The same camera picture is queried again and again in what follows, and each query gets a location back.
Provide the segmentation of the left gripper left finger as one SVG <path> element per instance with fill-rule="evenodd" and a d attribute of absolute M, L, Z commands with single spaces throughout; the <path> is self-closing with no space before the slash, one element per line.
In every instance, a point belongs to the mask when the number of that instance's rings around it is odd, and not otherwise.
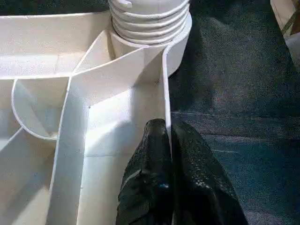
<path fill-rule="evenodd" d="M 129 160 L 118 195 L 117 225 L 170 225 L 173 168 L 164 119 L 152 119 Z"/>

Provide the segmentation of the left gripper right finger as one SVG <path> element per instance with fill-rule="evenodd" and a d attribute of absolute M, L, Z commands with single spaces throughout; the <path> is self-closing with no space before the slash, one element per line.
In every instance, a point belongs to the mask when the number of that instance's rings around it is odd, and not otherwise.
<path fill-rule="evenodd" d="M 246 225 L 230 179 L 191 125 L 172 124 L 175 222 L 178 225 Z"/>

